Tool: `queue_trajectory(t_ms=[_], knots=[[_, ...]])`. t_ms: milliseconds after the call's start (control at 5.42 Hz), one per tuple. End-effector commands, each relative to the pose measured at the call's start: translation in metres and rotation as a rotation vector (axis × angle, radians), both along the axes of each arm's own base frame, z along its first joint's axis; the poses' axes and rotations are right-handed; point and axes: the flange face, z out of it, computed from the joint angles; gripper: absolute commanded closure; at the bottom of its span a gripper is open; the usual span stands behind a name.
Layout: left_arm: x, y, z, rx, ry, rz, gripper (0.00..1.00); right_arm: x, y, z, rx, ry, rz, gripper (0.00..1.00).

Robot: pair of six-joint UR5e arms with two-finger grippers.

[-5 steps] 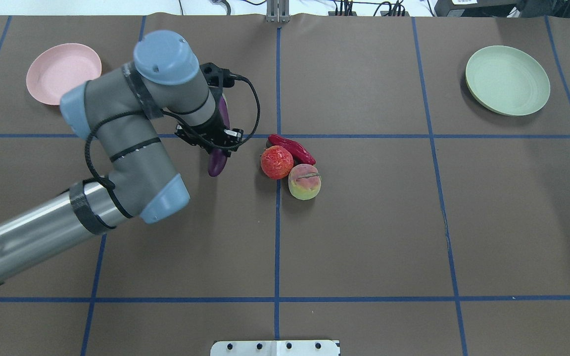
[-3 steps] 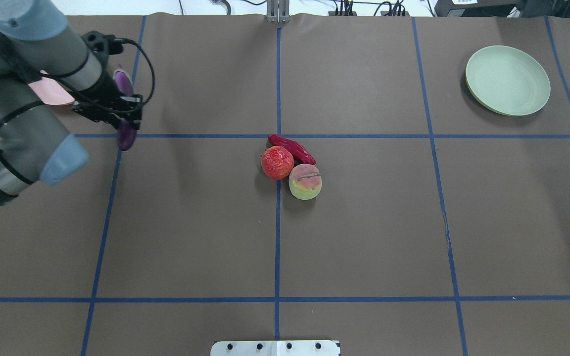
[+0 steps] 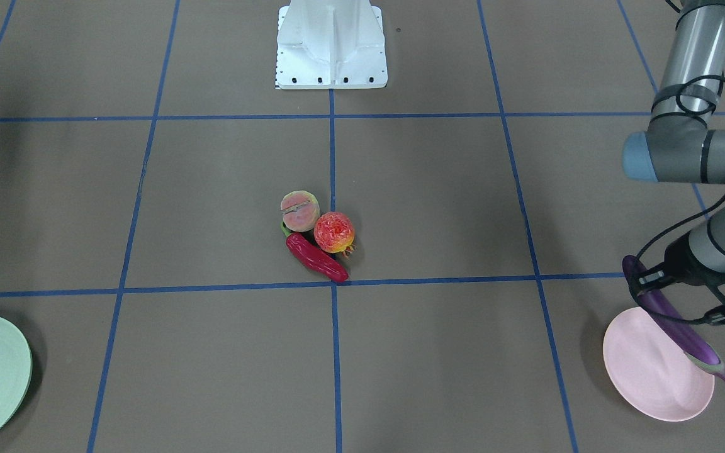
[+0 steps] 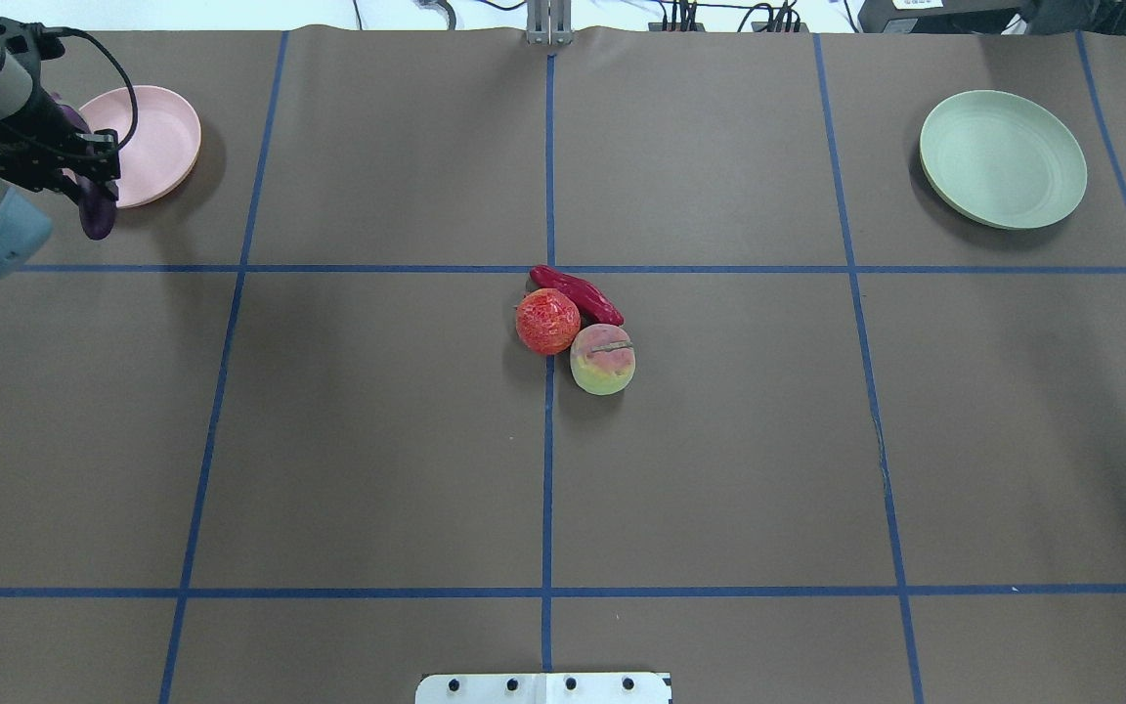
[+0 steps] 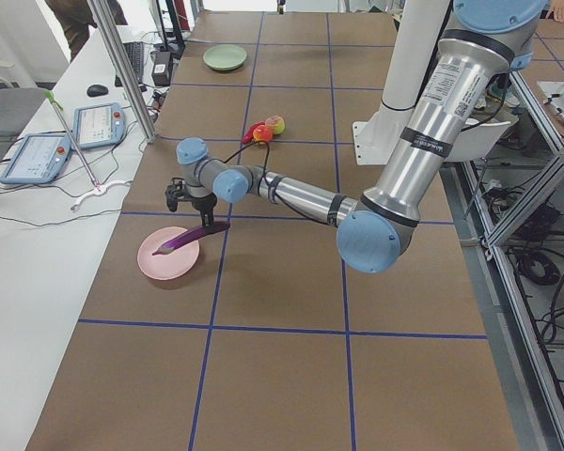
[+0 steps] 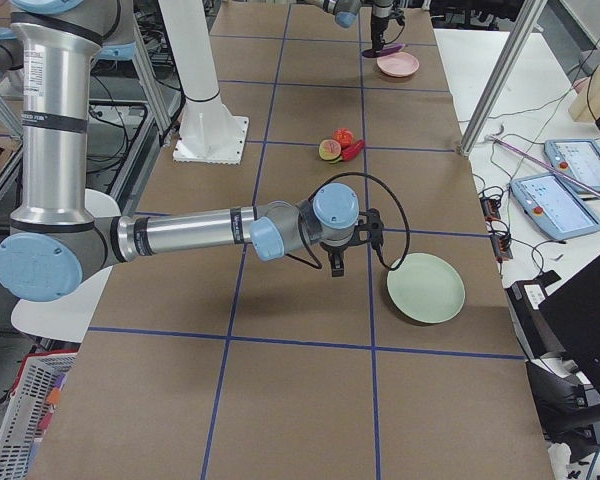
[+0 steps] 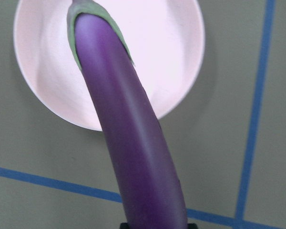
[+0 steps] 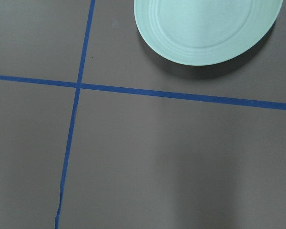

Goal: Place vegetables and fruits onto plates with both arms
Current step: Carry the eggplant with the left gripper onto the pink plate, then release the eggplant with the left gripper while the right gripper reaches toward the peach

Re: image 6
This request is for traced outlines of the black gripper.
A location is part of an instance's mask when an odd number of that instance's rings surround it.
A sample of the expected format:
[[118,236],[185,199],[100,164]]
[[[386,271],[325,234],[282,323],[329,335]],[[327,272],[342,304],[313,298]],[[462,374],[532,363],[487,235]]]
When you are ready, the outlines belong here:
[[330,245],[325,242],[321,243],[321,248],[327,253],[331,275],[340,277],[345,272],[345,252],[349,248],[348,245]]
[[371,37],[380,38],[386,31],[391,16],[390,4],[374,4],[371,10]]

